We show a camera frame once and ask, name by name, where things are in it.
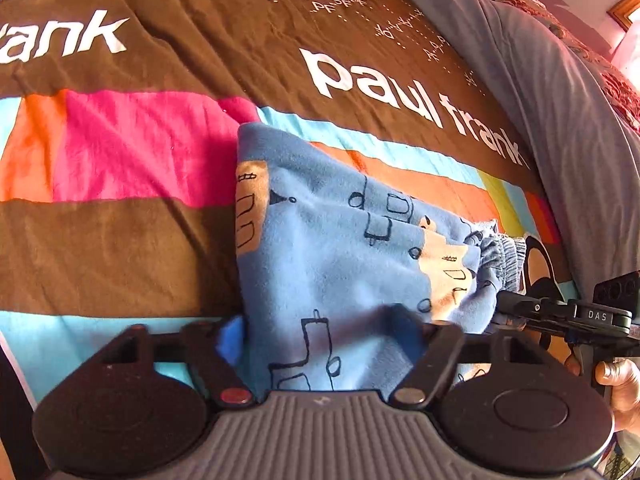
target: orange stripe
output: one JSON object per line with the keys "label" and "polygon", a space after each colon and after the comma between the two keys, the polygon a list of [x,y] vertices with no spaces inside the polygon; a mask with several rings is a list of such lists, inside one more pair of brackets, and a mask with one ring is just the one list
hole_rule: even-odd
{"label": "orange stripe", "polygon": [[533,216],[533,221],[538,228],[540,241],[542,241],[543,244],[561,243],[556,220],[546,200],[541,199],[529,191],[525,191],[524,196],[527,199],[527,205],[529,205],[529,211],[531,212],[531,216]]}
{"label": "orange stripe", "polygon": [[[446,209],[471,222],[497,219],[498,224],[500,223],[498,209],[484,189],[456,182],[444,176],[399,170],[376,158],[364,156],[360,152],[330,148],[321,142],[312,142],[312,144],[361,173],[372,176],[418,200]],[[502,225],[500,225],[500,231],[504,232]]]}
{"label": "orange stripe", "polygon": [[65,125],[64,91],[22,99],[0,159],[0,202],[52,202],[53,170]]}

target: human hand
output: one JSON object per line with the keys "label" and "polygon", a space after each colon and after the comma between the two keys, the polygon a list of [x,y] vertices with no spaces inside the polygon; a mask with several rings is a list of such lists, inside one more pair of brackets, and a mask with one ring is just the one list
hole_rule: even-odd
{"label": "human hand", "polygon": [[[580,374],[580,363],[570,355],[564,366],[573,374]],[[612,386],[611,410],[614,430],[627,430],[640,436],[640,370],[630,359],[617,363],[598,363],[595,377],[603,386]]]}

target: yellow stripe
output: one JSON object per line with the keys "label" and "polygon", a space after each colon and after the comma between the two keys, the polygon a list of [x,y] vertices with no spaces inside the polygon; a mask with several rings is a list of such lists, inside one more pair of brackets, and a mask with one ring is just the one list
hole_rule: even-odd
{"label": "yellow stripe", "polygon": [[509,200],[509,196],[502,185],[502,181],[494,176],[486,174],[484,171],[478,170],[478,174],[480,175],[480,179],[486,187],[489,196],[494,201],[495,207],[498,209],[500,223],[502,224],[505,233],[513,237],[523,236],[525,231],[522,224],[520,224],[520,219],[518,218],[516,210],[513,208],[513,205],[511,205],[511,200]]}

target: grey sheet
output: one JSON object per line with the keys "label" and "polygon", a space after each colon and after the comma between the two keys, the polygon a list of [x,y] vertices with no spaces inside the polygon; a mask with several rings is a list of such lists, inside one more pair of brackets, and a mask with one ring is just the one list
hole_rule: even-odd
{"label": "grey sheet", "polygon": [[490,0],[413,0],[529,143],[578,290],[640,269],[640,138],[537,20]]}

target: ribbed cuff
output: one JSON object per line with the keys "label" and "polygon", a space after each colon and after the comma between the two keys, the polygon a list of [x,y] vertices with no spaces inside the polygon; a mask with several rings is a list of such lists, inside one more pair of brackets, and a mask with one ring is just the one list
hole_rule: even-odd
{"label": "ribbed cuff", "polygon": [[504,277],[502,284],[504,290],[518,292],[520,289],[520,275],[524,266],[524,256],[527,247],[524,238],[511,238],[498,234],[498,241],[502,247],[504,256]]}

